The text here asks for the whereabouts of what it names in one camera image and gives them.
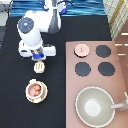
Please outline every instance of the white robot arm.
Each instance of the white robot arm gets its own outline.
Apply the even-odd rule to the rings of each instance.
[[[48,0],[49,10],[27,11],[17,24],[21,37],[19,53],[23,57],[32,56],[32,51],[43,49],[45,56],[55,56],[54,46],[43,47],[43,40],[40,32],[55,34],[61,28],[61,18],[57,9],[57,0]]]

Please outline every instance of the black table surface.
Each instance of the black table surface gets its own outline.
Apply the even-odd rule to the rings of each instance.
[[[107,16],[62,17],[58,33],[41,33],[44,44],[54,44],[57,49],[55,57],[44,61],[46,69],[42,74],[34,72],[31,59],[18,53],[21,38],[16,25],[20,18],[7,20],[0,51],[0,128],[66,128],[65,42],[110,41]],[[32,78],[48,87],[47,98],[39,104],[29,102],[25,96]]]

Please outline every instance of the bowl rim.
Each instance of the bowl rim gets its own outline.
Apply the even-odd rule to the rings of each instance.
[[[88,90],[88,89],[98,89],[98,90],[103,91],[104,93],[106,93],[106,94],[108,95],[108,97],[110,98],[112,104],[114,104],[114,101],[113,101],[112,97],[111,97],[111,96],[107,93],[107,91],[105,91],[104,89],[102,89],[102,88],[100,88],[100,87],[95,87],[95,86],[86,87],[86,88],[82,89],[82,90],[78,93],[78,95],[77,95],[77,97],[76,97],[75,108],[76,108],[77,115],[78,115],[78,117],[79,117],[85,124],[87,124],[87,125],[90,126],[90,127],[98,127],[98,128],[100,128],[100,127],[105,127],[105,126],[107,126],[108,124],[110,124],[111,121],[113,120],[113,118],[114,118],[114,116],[115,116],[115,109],[113,109],[113,114],[112,114],[112,116],[111,116],[111,119],[110,119],[108,122],[106,122],[105,124],[103,124],[103,125],[91,125],[91,124],[89,124],[88,122],[86,122],[86,121],[81,117],[81,115],[79,114],[78,107],[77,107],[77,102],[78,102],[79,96],[80,96],[85,90]]]

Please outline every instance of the pink circular pad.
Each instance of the pink circular pad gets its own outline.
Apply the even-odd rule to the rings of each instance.
[[[89,54],[90,49],[86,44],[78,44],[75,47],[75,54],[79,57],[85,57]]]

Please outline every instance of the cup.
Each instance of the cup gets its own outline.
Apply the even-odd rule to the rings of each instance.
[[[35,85],[39,85],[41,87],[40,93],[37,96],[32,95],[32,89]],[[36,81],[36,79],[30,80],[28,86],[26,87],[26,97],[32,103],[39,103],[43,101],[46,98],[47,93],[47,86],[43,82]]]

